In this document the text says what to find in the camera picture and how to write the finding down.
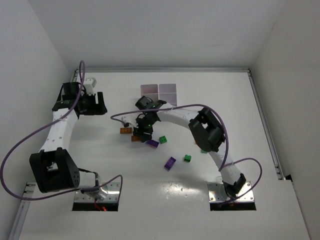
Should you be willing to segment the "purple butterfly lego brick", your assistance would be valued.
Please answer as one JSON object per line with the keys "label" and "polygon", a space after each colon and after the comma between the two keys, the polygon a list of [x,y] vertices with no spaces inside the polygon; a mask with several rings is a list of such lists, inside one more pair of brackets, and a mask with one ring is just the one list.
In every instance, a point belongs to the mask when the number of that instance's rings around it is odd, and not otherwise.
{"label": "purple butterfly lego brick", "polygon": [[149,139],[145,142],[145,144],[151,148],[157,149],[160,143],[153,139]]}

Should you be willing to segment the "green two-by-two lego brick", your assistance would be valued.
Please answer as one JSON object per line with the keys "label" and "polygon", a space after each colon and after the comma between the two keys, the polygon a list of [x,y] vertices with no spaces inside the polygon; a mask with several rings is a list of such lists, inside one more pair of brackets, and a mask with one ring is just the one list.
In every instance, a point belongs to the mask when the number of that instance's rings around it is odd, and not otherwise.
{"label": "green two-by-two lego brick", "polygon": [[168,141],[167,141],[167,138],[165,137],[165,136],[161,136],[161,137],[159,137],[159,143],[160,144],[165,144],[165,143],[167,143]]}

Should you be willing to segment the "dark green lego brick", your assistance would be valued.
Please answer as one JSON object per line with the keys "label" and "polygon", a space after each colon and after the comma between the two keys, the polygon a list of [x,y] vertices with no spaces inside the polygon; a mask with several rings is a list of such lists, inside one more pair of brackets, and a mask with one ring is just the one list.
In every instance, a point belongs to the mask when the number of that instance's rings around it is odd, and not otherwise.
{"label": "dark green lego brick", "polygon": [[184,159],[183,159],[184,162],[190,163],[191,160],[192,160],[192,156],[191,156],[191,155],[187,155],[187,154],[186,154],[186,155],[184,156]]}

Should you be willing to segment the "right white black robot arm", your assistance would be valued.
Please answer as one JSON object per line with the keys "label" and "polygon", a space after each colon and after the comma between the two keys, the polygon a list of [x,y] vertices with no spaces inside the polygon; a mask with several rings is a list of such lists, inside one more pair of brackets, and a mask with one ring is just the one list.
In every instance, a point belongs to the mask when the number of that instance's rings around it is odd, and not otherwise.
{"label": "right white black robot arm", "polygon": [[214,160],[227,196],[231,199],[237,197],[246,178],[228,155],[229,139],[224,125],[208,107],[204,106],[199,111],[175,108],[164,100],[154,102],[146,96],[142,96],[135,106],[142,111],[143,117],[138,116],[135,120],[134,136],[143,143],[151,140],[156,122],[168,122],[189,129],[198,147]]}

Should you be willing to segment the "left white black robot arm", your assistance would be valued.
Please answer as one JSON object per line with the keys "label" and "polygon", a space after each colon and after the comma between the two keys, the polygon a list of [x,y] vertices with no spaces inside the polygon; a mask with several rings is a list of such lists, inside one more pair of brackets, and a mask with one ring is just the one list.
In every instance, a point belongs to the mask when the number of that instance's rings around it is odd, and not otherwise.
{"label": "left white black robot arm", "polygon": [[61,87],[52,108],[53,122],[45,143],[33,153],[29,163],[40,192],[50,193],[75,189],[96,183],[93,172],[83,173],[69,153],[73,128],[81,115],[100,116],[107,113],[102,92],[95,92],[95,78],[67,82]]}

